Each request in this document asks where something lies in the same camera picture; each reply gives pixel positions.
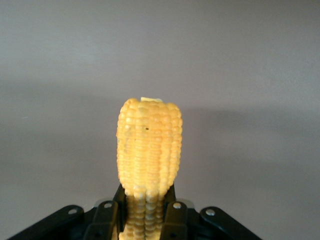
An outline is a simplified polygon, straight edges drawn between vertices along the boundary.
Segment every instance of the yellow corn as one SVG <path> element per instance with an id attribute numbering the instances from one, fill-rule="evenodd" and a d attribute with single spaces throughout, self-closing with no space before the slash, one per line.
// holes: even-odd
<path id="1" fill-rule="evenodd" d="M 164 196 L 179 170 L 182 119 L 179 108 L 160 99 L 128 99 L 117 127 L 117 168 L 128 217 L 122 240 L 158 240 Z"/>

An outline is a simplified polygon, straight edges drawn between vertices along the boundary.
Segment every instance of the corn cob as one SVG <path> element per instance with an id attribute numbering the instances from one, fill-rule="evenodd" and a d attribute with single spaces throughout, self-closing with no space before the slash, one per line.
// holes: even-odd
<path id="1" fill-rule="evenodd" d="M 130 98 L 120 110 L 116 137 L 118 177 L 128 209 L 119 239 L 158 240 L 164 197 L 179 170 L 181 112 L 160 99 Z"/>

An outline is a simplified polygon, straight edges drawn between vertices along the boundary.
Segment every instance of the silver screw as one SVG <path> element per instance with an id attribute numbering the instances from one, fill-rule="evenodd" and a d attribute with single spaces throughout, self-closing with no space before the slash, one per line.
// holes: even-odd
<path id="1" fill-rule="evenodd" d="M 105 205 L 104 205 L 104 208 L 105 209 L 108 209 L 108 208 L 111 208 L 112 204 L 110 202 L 107 202 Z"/>
<path id="2" fill-rule="evenodd" d="M 205 213 L 208 215 L 208 216 L 214 216 L 216 215 L 216 212 L 213 210 L 213 209 L 207 209 L 205 210 Z"/>
<path id="3" fill-rule="evenodd" d="M 68 211 L 69 215 L 72 215 L 72 214 L 75 214 L 75 213 L 77 213 L 77 209 L 75 209 L 75 208 L 73 208 L 73 209 Z"/>
<path id="4" fill-rule="evenodd" d="M 181 208 L 181 204 L 180 204 L 179 202 L 175 202 L 175 203 L 173 204 L 173 207 L 174 207 L 175 209 L 180 209 L 180 208 Z"/>

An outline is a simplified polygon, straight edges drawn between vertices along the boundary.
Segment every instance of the gray background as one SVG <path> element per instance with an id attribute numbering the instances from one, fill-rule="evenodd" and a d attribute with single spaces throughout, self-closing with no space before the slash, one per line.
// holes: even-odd
<path id="1" fill-rule="evenodd" d="M 320 239 L 320 2 L 0 2 L 0 238 L 119 185 L 131 97 L 182 111 L 176 195 Z"/>

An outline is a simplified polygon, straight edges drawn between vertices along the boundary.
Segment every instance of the ear of corn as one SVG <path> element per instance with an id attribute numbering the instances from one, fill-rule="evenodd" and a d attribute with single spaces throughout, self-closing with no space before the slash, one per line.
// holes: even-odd
<path id="1" fill-rule="evenodd" d="M 163 200 L 179 170 L 182 119 L 160 99 L 128 99 L 117 127 L 117 167 L 128 217 L 120 239 L 159 239 Z"/>

